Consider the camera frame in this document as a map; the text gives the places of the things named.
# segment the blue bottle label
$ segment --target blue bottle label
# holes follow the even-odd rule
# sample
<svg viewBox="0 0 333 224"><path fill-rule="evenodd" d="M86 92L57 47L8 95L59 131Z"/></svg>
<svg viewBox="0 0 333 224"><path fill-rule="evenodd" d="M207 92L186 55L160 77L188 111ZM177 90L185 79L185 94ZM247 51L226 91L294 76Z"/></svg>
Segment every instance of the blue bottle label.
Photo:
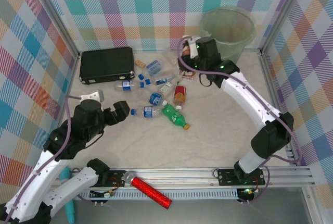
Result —
<svg viewBox="0 0 333 224"><path fill-rule="evenodd" d="M161 84L164 84L166 82L169 82L170 80L172 80L172 77L167 77L165 79L155 80L155 81L156 81L156 85L161 85Z"/></svg>
<svg viewBox="0 0 333 224"><path fill-rule="evenodd" d="M155 60L146 66L147 72L150 76L157 74L162 69L162 64L158 60Z"/></svg>
<svg viewBox="0 0 333 224"><path fill-rule="evenodd" d="M145 118L152 118L152 107L145 107L144 108L144 117Z"/></svg>
<svg viewBox="0 0 333 224"><path fill-rule="evenodd" d="M123 91L131 91L131 82L123 81Z"/></svg>
<svg viewBox="0 0 333 224"><path fill-rule="evenodd" d="M150 103L150 104L153 104L153 105L155 105L155 106L157 106L158 103L159 103L160 100L161 100L161 97L162 97L161 94L158 94L158 93L152 93L151 96L150 96L150 99L149 99L149 103Z"/></svg>

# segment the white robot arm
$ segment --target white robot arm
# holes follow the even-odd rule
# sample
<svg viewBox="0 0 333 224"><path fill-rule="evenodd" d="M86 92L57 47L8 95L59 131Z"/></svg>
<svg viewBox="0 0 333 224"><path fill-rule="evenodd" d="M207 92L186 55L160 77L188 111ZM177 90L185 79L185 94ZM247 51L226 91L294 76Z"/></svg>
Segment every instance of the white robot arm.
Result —
<svg viewBox="0 0 333 224"><path fill-rule="evenodd" d="M290 142L291 136L280 122L283 121L292 129L293 117L290 113L282 114L265 101L232 61L221 60L213 38L185 37L183 39L186 38L188 38L186 44L191 53L189 56L182 56L178 61L180 68L203 71L211 84L214 82L217 87L222 88L238 102L258 129L257 135L251 140L251 150L234 165L235 174L241 183L249 178L266 159Z"/></svg>
<svg viewBox="0 0 333 224"><path fill-rule="evenodd" d="M51 217L69 200L95 185L98 180L107 179L105 177L108 176L109 167L94 159L78 175L50 191L60 172L80 150L85 149L87 142L97 134L102 134L104 127L117 124L129 115L130 108L125 101L115 103L113 106L116 110L111 111L110 108L103 110L100 103L103 100L103 92L100 90L80 97L81 103L71 118L71 134L65 149L42 168L63 146L67 135L67 120L51 132L35 168L19 192L9 202L0 205L0 220L10 218L11 223L49 223Z"/></svg>

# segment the plastic bottle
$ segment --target plastic bottle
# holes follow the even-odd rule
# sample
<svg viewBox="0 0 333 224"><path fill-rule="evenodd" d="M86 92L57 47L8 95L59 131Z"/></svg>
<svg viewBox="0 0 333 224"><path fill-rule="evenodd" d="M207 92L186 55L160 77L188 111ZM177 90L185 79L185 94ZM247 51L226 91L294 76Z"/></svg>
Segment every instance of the plastic bottle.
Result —
<svg viewBox="0 0 333 224"><path fill-rule="evenodd" d="M131 109L131 115L140 118L154 118L161 115L163 106L141 106Z"/></svg>
<svg viewBox="0 0 333 224"><path fill-rule="evenodd" d="M133 80L124 80L124 81L116 81L114 84L114 89L116 91L135 91L141 89L145 86L143 82L137 82Z"/></svg>
<svg viewBox="0 0 333 224"><path fill-rule="evenodd" d="M176 88L177 84L181 81L181 77L176 77L170 82L166 82L163 86L161 86L157 92L151 94L149 98L149 103L154 106L158 106L166 102L165 98L169 96L173 90Z"/></svg>
<svg viewBox="0 0 333 224"><path fill-rule="evenodd" d="M159 72L158 74L150 77L150 79L146 79L145 82L147 85L154 84L154 85L161 85L166 82L171 81L177 76L177 72L175 70L167 70L164 72Z"/></svg>
<svg viewBox="0 0 333 224"><path fill-rule="evenodd" d="M186 99L186 88L184 86L178 85L175 90L175 96L173 103L176 105L177 110L182 110Z"/></svg>
<svg viewBox="0 0 333 224"><path fill-rule="evenodd" d="M156 59L154 61L152 61L150 64L146 65L143 69L142 69L142 74L139 74L139 79L143 80L145 78L149 78L155 74L157 74L158 72L160 72L163 68L163 62L160 59Z"/></svg>
<svg viewBox="0 0 333 224"><path fill-rule="evenodd" d="M177 87L177 85L180 83L182 80L182 77L177 76L174 79L172 79L169 82L166 82L164 85L162 85L157 93L162 94L164 97L169 96Z"/></svg>
<svg viewBox="0 0 333 224"><path fill-rule="evenodd" d="M162 113L176 126L180 126L185 130L189 129L190 125L186 123L184 116L172 105L166 104L164 109L162 109Z"/></svg>

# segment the black mounting bracket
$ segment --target black mounting bracket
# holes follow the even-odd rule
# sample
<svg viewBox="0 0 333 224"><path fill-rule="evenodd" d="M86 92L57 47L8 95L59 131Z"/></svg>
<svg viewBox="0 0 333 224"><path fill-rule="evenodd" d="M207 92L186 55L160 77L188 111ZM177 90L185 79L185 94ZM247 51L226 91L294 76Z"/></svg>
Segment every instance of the black mounting bracket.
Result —
<svg viewBox="0 0 333 224"><path fill-rule="evenodd" d="M258 180L258 185L265 185L265 178L262 169L256 169L251 176L249 176L243 183L240 183L237 176L235 175L234 169L218 169L217 177L220 186L256 186Z"/></svg>

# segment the checkered wallpaper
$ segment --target checkered wallpaper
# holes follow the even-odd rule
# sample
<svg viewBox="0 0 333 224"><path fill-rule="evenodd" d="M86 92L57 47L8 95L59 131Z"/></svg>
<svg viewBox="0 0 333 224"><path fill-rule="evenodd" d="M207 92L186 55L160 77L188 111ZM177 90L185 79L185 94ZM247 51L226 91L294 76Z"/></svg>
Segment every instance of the checkered wallpaper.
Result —
<svg viewBox="0 0 333 224"><path fill-rule="evenodd" d="M37 162L74 58L39 0L0 0L0 203Z"/></svg>
<svg viewBox="0 0 333 224"><path fill-rule="evenodd" d="M297 0L266 53L284 110L333 219L333 0Z"/></svg>
<svg viewBox="0 0 333 224"><path fill-rule="evenodd" d="M156 50L169 46L175 48L183 35L198 34L202 13L224 5L237 5L252 12L257 20L259 32L273 0L53 0L53 2L82 50L127 45L137 50Z"/></svg>
<svg viewBox="0 0 333 224"><path fill-rule="evenodd" d="M270 33L274 23L276 22L276 19L278 18L278 15L280 14L280 11L282 9L282 7L284 6L286 0L280 0L278 6L276 7L275 11L274 11L274 14L273 16L271 17L271 20L270 20L270 23L268 24L266 30L265 30L265 33L263 35L263 38L261 39L261 42L259 44L259 48L262 48L266 39L267 39L267 36L268 34Z"/></svg>

